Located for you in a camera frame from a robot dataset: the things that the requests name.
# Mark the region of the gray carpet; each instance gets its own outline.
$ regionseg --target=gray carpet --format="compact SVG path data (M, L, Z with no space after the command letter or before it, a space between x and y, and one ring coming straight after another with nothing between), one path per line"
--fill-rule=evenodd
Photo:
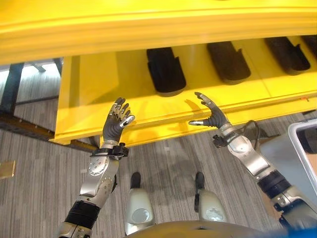
M53 129L57 100L17 106L15 114ZM269 135L316 113L260 121ZM196 220L194 176L206 176L231 223L261 231L280 228L263 205L262 196L245 169L226 148L212 144L215 132L168 139L130 149L120 161L118 186L93 228L95 238L124 236L124 215L130 176L139 171L149 192L157 223ZM84 180L89 153L0 131L0 161L16 160L16 175L0 180L0 238L53 237L74 203Z

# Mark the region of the gray plastic bin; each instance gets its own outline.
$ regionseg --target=gray plastic bin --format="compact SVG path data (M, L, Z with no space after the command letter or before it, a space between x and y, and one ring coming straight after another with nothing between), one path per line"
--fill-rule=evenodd
M296 133L310 127L317 128L317 119L291 124L286 134L264 143L261 153L317 206L317 177Z

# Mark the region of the yellow shelf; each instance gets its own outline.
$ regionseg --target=yellow shelf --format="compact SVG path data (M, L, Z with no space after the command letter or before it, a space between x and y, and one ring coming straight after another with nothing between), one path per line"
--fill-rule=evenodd
M316 109L316 107L317 98L313 97L309 98L308 101L306 99L297 99L295 101L285 103L256 107L237 112L230 112L226 113L226 115L232 124L238 125L246 123L249 120L264 120L292 113L314 110ZM127 146L134 146L214 129L215 127L211 128L207 126L192 126L188 124L188 120L181 120L179 122L146 126L137 129L129 127L124 130L121 141L125 142Z
M261 41L263 39L254 40L254 44L260 44ZM180 58L187 81L185 90L174 97L156 95L147 67L145 50L65 58L54 141L67 144L71 139L101 134L108 111L118 96L127 99L132 107L132 113L136 116L136 120L127 131L137 130L147 133L146 128L155 128L155 131L164 134L163 137L172 136L169 129L163 129L165 125L169 128L170 124L178 124L179 121L206 117L210 114L208 109L200 105L199 100L196 99L195 91L210 96L225 112L239 115L234 123L238 123L238 119L249 110L251 112L253 108L261 107L261 110L264 110L255 119L311 110L312 103L292 108L291 112L289 109L280 112L269 109L270 105L277 103L316 96L317 85L314 84L316 82L314 79L317 78L316 60L308 54L308 49L302 47L312 64L312 69L298 78L301 86L286 87L285 84L295 82L294 76L288 76L277 69L274 71L275 68L270 69L272 71L270 77L261 76L260 69L263 65L251 60L258 53L248 50L247 42L244 40L233 42L235 48L243 49L242 52L251 70L251 76L238 85L222 83L205 44L173 47L174 55ZM268 57L270 54L268 49L262 48L262 50L264 57ZM279 88L278 95L275 92L276 88ZM187 129L188 127L184 127L181 132L177 129L175 134L192 133L191 129L188 131ZM129 144L141 143L137 136L125 139Z
M0 64L316 34L315 0L4 0Z

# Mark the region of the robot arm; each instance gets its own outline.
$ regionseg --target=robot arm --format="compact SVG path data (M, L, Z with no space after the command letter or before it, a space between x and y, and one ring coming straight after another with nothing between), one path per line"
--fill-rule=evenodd
M59 226L58 238L90 238L99 211L114 190L119 160L128 155L125 144L118 143L123 129L135 119L130 110L125 113L129 104L122 106L124 102L125 99L118 98L110 109L103 129L104 143L91 155L87 178Z
M210 108L212 116L205 120L192 120L189 124L215 126L220 130L221 135L213 137L215 146L227 146L230 153L246 167L261 190L271 199L274 208L283 212L280 218L282 225L293 229L316 227L317 207L253 148L249 139L230 124L213 101L204 94L195 94L203 105Z

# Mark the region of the cable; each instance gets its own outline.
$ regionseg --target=cable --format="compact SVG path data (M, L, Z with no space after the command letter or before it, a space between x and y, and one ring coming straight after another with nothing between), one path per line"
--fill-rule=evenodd
M258 123L257 123L255 120L250 120L250 121L248 121L248 122L242 127L242 133L243 133L243 134L245 133L247 127L248 127L251 123L253 123L253 124L255 125L255 127L256 127L256 141L255 141L254 146L253 146L253 148L256 150L257 147L258 147L258 144L259 144L259 139L260 139L260 128L259 128Z

